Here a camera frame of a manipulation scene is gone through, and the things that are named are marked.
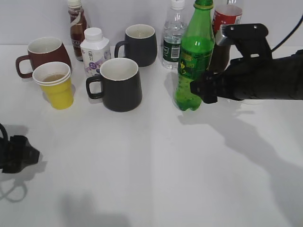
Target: white wall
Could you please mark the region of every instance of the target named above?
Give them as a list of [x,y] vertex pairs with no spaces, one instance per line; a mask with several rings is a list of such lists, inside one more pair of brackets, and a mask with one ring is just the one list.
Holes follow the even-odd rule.
[[[190,20],[195,0],[186,0]],[[214,0],[215,4],[225,0]],[[82,0],[92,26],[103,29],[115,45],[124,30],[133,24],[155,27],[158,39],[169,7],[169,0]],[[43,37],[56,36],[65,44],[69,39],[66,0],[0,0],[0,44],[27,44]],[[269,30],[270,45],[280,42],[295,26],[303,12],[303,0],[244,0],[243,23],[263,23]],[[285,44],[303,45],[303,26]]]

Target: dark gray mug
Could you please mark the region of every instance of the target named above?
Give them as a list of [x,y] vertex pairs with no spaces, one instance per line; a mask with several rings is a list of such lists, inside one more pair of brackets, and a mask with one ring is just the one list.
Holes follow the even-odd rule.
[[[89,85],[101,82],[102,92],[92,94]],[[142,101],[139,66],[128,58],[114,58],[104,62],[100,75],[86,80],[86,90],[91,99],[103,99],[103,104],[116,112],[135,109]]]
[[149,25],[133,25],[126,29],[125,40],[118,42],[115,58],[119,49],[125,46],[125,57],[134,60],[139,67],[153,64],[157,58],[158,47],[155,29]]

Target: brown bottle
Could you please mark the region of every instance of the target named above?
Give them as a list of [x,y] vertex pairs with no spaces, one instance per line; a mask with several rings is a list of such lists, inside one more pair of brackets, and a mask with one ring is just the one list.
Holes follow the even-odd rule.
[[80,44],[84,40],[84,31],[88,23],[84,16],[81,0],[68,0],[69,14],[71,16],[71,42],[77,60],[83,61]]
[[[239,24],[242,16],[242,9],[234,4],[235,0],[228,0],[228,5],[216,7],[213,19],[214,34],[219,31],[221,25]],[[230,59],[231,46],[214,45],[214,52],[209,66],[212,72],[223,72]]]

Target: cup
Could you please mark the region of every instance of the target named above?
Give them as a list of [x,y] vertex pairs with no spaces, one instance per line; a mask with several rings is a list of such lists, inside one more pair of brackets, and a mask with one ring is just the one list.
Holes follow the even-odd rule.
[[[63,76],[54,81],[44,82],[54,75]],[[63,110],[72,105],[71,68],[68,64],[59,61],[43,64],[34,70],[33,79],[40,85],[53,108]]]
[[119,49],[125,46],[125,57],[134,60],[139,67],[153,64],[157,58],[158,47],[155,29],[149,25],[133,25],[126,29],[125,40],[118,42],[115,58]]
[[40,65],[48,62],[60,61],[64,62],[71,67],[71,60],[64,47],[62,41],[55,37],[44,37],[32,41],[27,46],[28,55],[18,57],[16,59],[17,73],[21,78],[30,78],[33,73],[23,74],[20,71],[20,62],[30,60],[33,70]]
[[[101,82],[101,93],[92,94],[89,85]],[[104,62],[100,75],[86,80],[91,99],[103,99],[103,104],[116,112],[135,109],[142,101],[142,88],[138,64],[128,58],[114,58]]]

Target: red mug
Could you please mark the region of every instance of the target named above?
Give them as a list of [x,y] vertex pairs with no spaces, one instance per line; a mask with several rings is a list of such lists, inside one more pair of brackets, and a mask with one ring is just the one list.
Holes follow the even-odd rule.
[[48,62],[61,61],[71,68],[71,60],[62,41],[55,37],[44,37],[32,41],[27,46],[28,55],[16,59],[17,73],[21,78],[30,78],[33,73],[23,74],[20,71],[20,62],[30,60],[33,70]]

